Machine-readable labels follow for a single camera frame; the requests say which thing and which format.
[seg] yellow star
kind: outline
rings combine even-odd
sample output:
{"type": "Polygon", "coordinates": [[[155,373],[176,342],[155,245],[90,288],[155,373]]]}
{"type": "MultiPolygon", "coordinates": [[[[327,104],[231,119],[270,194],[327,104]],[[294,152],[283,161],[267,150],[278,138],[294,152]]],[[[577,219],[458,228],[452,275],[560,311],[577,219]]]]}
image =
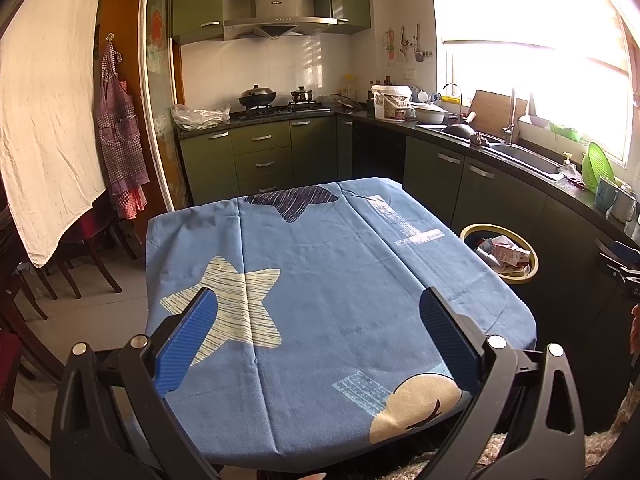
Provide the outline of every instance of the yellow star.
{"type": "Polygon", "coordinates": [[[222,256],[213,258],[200,283],[160,300],[172,314],[180,314],[196,293],[210,288],[218,297],[218,316],[191,365],[209,357],[227,339],[276,348],[280,332],[262,306],[262,299],[280,276],[280,269],[238,273],[222,256]]]}

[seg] star pattern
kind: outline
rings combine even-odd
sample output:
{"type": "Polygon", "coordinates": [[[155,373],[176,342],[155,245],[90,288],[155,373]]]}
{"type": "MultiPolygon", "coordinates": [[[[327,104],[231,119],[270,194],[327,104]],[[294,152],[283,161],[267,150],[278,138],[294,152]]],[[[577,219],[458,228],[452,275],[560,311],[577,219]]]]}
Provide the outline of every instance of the star pattern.
{"type": "Polygon", "coordinates": [[[160,300],[169,312],[180,314],[203,286],[218,297],[218,316],[192,366],[213,354],[227,340],[266,348],[280,345],[280,332],[262,306],[262,300],[279,276],[280,269],[237,272],[222,256],[216,256],[207,265],[199,283],[160,300]]]}
{"type": "Polygon", "coordinates": [[[295,187],[283,191],[271,191],[245,197],[244,201],[254,205],[272,205],[287,222],[295,222],[311,204],[335,202],[338,197],[321,186],[295,187]]]}

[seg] window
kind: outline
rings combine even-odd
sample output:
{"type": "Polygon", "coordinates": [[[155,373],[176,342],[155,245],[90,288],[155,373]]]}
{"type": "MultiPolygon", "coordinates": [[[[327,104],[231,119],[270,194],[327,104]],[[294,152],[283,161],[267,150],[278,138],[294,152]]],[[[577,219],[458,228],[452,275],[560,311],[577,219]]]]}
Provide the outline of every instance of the window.
{"type": "Polygon", "coordinates": [[[610,0],[434,0],[439,76],[528,99],[625,162],[632,88],[625,29],[610,0]]]}

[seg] black star print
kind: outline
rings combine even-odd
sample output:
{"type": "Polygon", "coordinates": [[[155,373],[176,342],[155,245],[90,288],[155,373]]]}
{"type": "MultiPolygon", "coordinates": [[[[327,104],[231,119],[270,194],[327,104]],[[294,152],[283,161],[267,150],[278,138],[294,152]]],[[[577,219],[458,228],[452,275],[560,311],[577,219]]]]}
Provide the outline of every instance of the black star print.
{"type": "Polygon", "coordinates": [[[338,197],[320,186],[295,187],[284,191],[271,191],[248,196],[245,202],[254,205],[272,205],[287,223],[295,222],[310,204],[335,202],[338,197]]]}

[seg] green colander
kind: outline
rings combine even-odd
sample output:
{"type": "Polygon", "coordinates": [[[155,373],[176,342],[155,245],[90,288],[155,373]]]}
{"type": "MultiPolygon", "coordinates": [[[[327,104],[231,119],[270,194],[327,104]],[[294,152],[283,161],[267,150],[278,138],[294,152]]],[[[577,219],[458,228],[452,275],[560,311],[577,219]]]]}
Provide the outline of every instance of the green colander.
{"type": "Polygon", "coordinates": [[[613,174],[607,155],[595,142],[590,142],[582,160],[584,185],[592,193],[595,193],[601,176],[608,178],[612,182],[616,181],[616,176],[613,174]]]}

